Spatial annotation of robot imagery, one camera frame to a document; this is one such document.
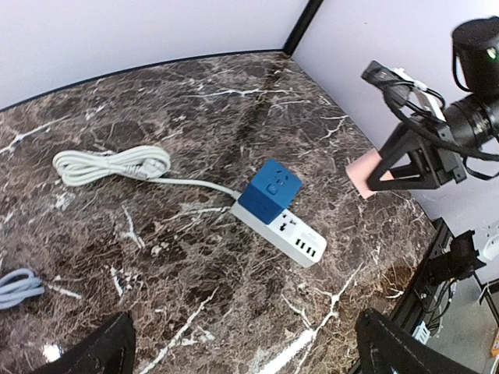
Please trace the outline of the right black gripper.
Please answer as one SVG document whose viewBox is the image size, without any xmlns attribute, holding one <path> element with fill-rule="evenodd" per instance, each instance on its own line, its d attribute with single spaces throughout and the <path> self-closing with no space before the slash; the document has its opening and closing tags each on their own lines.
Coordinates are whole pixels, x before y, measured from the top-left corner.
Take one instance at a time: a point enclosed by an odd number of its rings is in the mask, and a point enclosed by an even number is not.
<svg viewBox="0 0 499 374">
<path fill-rule="evenodd" d="M 457 143 L 446 122 L 424 116 L 411 119 L 439 140 Z M 379 155 L 381 160 L 367 179 L 372 191 L 438 189 L 467 179 L 458 153 L 439 147 L 403 124 L 388 137 Z"/>
</svg>

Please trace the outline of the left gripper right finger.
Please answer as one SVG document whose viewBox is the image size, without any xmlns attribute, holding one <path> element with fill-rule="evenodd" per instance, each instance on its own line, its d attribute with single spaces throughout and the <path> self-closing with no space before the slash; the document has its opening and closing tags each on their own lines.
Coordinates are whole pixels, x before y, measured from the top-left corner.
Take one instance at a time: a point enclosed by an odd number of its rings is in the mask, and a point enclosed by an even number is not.
<svg viewBox="0 0 499 374">
<path fill-rule="evenodd" d="M 363 373 L 473 372 L 420 343 L 375 309 L 365 309 L 359 314 L 356 338 Z"/>
</svg>

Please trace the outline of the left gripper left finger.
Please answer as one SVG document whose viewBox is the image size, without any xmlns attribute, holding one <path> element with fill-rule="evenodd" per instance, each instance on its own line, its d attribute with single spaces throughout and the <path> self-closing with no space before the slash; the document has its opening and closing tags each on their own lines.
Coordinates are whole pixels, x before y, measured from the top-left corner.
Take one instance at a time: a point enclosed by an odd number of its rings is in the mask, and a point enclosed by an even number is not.
<svg viewBox="0 0 499 374">
<path fill-rule="evenodd" d="M 131 313 L 117 312 L 60 358 L 34 372 L 132 373 L 135 354 L 136 331 Z"/>
</svg>

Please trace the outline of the pink cube charger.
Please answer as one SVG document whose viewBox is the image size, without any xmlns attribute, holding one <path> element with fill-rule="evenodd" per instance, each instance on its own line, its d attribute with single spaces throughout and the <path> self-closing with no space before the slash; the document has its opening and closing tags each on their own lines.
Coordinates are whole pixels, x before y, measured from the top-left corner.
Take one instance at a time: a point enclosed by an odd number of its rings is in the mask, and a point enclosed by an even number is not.
<svg viewBox="0 0 499 374">
<path fill-rule="evenodd" d="M 373 148 L 346 167 L 346 174 L 363 199 L 369 199 L 376 194 L 368 187 L 367 179 L 380 161 L 381 156 Z"/>
</svg>

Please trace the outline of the dark blue cube plug adapter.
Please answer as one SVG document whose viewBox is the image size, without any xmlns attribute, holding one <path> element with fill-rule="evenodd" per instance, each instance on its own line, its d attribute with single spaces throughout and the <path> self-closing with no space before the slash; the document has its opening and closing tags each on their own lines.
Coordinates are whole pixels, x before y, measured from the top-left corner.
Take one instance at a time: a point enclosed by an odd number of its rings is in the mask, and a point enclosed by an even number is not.
<svg viewBox="0 0 499 374">
<path fill-rule="evenodd" d="M 237 202 L 258 220 L 270 224 L 288 208 L 301 185 L 295 174 L 270 159 L 254 175 Z"/>
</svg>

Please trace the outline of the white power strip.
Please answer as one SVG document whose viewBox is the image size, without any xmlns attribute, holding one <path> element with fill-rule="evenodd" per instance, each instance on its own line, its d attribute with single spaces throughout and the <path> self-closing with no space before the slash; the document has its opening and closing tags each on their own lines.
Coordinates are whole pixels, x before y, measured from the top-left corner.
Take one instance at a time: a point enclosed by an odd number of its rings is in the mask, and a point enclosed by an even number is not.
<svg viewBox="0 0 499 374">
<path fill-rule="evenodd" d="M 326 239 L 289 210 L 284 210 L 270 224 L 264 224 L 235 202 L 231 213 L 287 257 L 304 268 L 318 263 L 327 247 Z"/>
</svg>

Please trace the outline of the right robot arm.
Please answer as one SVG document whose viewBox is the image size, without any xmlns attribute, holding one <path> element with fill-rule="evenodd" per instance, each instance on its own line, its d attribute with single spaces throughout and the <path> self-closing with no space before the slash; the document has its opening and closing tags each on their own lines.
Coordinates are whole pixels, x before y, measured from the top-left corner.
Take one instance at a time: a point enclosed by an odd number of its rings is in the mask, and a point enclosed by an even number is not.
<svg viewBox="0 0 499 374">
<path fill-rule="evenodd" d="M 400 124 L 379 150 L 381 161 L 367 178 L 371 190 L 430 190 L 469 176 L 483 181 L 498 177 L 467 165 L 470 158 L 498 161 L 496 153 L 481 150 L 483 144 L 498 139 L 496 97 L 471 94 L 446 108 L 443 120 L 428 112 L 408 117 L 385 98 Z"/>
</svg>

